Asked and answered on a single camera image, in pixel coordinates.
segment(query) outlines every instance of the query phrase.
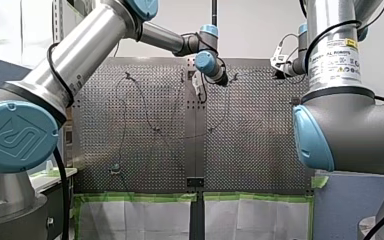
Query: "robot logo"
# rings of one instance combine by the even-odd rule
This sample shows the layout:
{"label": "robot logo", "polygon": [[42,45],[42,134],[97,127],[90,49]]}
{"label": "robot logo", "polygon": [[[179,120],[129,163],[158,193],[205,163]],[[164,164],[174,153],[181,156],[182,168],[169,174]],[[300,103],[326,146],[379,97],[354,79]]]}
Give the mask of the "robot logo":
{"label": "robot logo", "polygon": [[45,139],[46,132],[16,115],[0,128],[0,152],[25,161]]}

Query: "gray pegboard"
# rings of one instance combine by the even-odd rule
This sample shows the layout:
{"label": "gray pegboard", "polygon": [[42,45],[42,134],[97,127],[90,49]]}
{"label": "gray pegboard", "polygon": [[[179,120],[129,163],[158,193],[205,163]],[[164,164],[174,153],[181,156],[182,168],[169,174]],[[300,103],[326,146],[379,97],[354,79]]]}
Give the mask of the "gray pegboard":
{"label": "gray pegboard", "polygon": [[[205,170],[205,191],[305,194],[313,172],[297,160],[289,102],[308,83],[279,85],[267,60],[226,62],[230,79],[237,80],[227,88],[208,87],[205,146],[192,151],[205,153],[204,161],[195,159],[205,166],[194,166],[185,163],[183,139],[190,140],[187,123],[197,121],[185,119],[186,60],[108,59],[73,108],[76,191],[125,191],[124,177],[129,191],[185,192],[185,166],[194,166]],[[146,107],[125,72],[138,80]],[[121,174],[110,175],[117,163]]]}
{"label": "gray pegboard", "polygon": [[308,81],[274,80],[268,60],[226,62],[237,80],[209,87],[205,191],[305,194],[313,171],[297,159],[290,101]]}
{"label": "gray pegboard", "polygon": [[123,179],[128,191],[186,191],[184,63],[110,58],[97,70],[73,108],[77,192],[125,191]]}

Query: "white wall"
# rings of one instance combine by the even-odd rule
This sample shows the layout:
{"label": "white wall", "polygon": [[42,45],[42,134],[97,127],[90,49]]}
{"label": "white wall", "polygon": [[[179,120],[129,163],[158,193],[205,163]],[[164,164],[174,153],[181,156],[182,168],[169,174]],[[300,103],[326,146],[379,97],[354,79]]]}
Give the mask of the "white wall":
{"label": "white wall", "polygon": [[[296,33],[304,22],[298,0],[219,0],[220,56],[227,58],[270,58],[279,40]],[[176,33],[196,32],[211,23],[211,0],[160,0],[152,22]],[[296,46],[285,43],[287,53]],[[384,14],[370,28],[360,45],[363,83],[384,96]],[[118,57],[170,57],[171,53],[136,43],[120,42]]]}

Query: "warning label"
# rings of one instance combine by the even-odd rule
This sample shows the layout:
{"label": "warning label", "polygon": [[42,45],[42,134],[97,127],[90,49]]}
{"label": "warning label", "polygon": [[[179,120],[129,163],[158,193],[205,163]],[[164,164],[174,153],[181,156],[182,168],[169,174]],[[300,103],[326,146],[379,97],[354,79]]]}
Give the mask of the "warning label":
{"label": "warning label", "polygon": [[310,57],[310,86],[316,82],[328,82],[338,78],[360,81],[360,61],[356,41],[331,40],[327,46],[324,52],[318,52]]}

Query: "yellow sticker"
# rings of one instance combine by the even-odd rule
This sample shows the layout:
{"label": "yellow sticker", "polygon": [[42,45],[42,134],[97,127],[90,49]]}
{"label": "yellow sticker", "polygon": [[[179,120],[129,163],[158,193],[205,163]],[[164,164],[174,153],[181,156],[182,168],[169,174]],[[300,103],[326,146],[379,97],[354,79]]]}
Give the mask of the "yellow sticker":
{"label": "yellow sticker", "polygon": [[358,44],[356,41],[352,40],[352,39],[349,39],[349,38],[346,38],[345,39],[345,45],[349,46],[349,47],[353,47],[355,49],[358,49]]}

